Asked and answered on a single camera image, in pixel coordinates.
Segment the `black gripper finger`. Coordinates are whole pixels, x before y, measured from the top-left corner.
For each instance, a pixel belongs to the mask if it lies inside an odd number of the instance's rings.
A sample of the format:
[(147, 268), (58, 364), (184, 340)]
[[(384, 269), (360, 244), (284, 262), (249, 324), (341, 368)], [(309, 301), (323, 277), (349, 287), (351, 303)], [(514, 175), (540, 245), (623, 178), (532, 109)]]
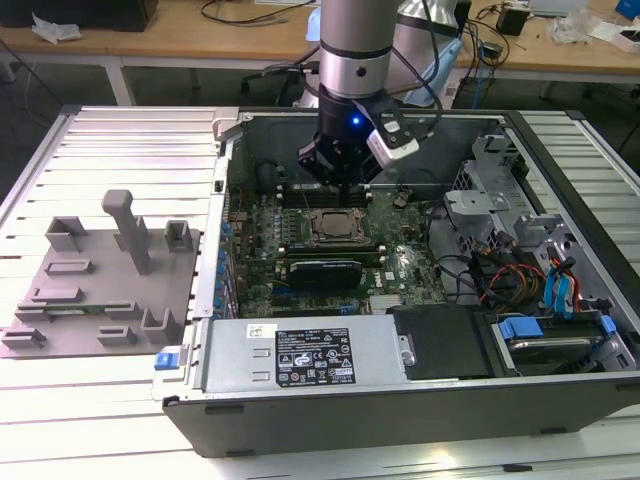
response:
[(345, 206), (358, 206), (363, 199), (364, 185), (374, 180), (382, 170), (383, 167), (372, 153), (358, 165), (351, 166), (345, 185)]
[(346, 206), (342, 172), (321, 155), (318, 140), (314, 139), (298, 150), (298, 164), (321, 185), (329, 187), (337, 195), (339, 207)]

